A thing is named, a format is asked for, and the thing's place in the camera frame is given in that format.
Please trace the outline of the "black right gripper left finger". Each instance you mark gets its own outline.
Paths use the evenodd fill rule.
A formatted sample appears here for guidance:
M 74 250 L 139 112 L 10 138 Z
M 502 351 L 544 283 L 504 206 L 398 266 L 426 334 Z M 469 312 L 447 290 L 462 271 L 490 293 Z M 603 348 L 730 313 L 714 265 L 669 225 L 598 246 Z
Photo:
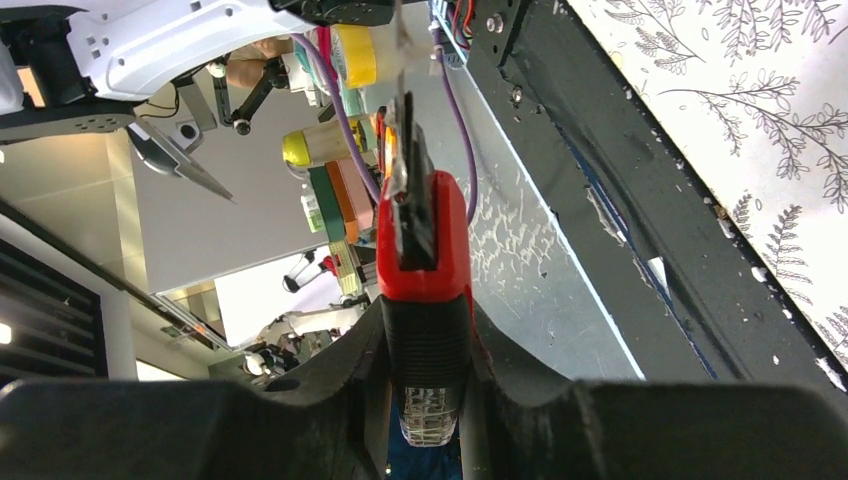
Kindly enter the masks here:
M 380 479 L 391 389 L 382 312 L 265 391 L 232 381 L 17 381 L 5 479 Z

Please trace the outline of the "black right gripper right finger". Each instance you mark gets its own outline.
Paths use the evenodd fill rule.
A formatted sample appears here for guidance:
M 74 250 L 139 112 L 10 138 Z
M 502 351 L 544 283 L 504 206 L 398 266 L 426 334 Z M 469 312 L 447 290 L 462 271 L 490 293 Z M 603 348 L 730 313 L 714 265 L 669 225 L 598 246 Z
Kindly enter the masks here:
M 843 479 L 847 424 L 794 386 L 572 380 L 474 312 L 468 479 Z

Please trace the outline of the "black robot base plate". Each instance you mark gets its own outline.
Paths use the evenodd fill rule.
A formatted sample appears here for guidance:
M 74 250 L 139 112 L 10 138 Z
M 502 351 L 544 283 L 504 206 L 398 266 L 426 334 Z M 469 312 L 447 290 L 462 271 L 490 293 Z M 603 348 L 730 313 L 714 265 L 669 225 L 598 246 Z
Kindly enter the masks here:
M 802 384 L 838 360 L 582 21 L 469 1 L 452 72 L 479 178 L 475 296 L 561 374 Z

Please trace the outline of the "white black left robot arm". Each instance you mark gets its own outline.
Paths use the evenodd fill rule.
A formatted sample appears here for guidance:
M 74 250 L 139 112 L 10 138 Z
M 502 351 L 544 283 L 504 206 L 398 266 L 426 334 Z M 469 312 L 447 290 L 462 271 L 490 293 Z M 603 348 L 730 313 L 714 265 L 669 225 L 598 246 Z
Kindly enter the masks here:
M 393 1 L 4 1 L 1 143 L 108 133 L 179 76 L 253 41 L 381 26 Z

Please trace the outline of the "red black utility knife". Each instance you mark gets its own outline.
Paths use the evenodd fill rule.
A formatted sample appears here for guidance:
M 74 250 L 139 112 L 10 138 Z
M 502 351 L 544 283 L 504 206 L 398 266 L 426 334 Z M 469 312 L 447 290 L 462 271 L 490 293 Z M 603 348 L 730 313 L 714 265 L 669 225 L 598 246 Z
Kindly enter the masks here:
M 393 19 L 396 94 L 386 122 L 395 133 L 378 205 L 377 273 L 402 434 L 413 447 L 450 442 L 471 366 L 473 299 L 466 203 L 437 169 L 415 119 L 406 73 L 432 49 Z

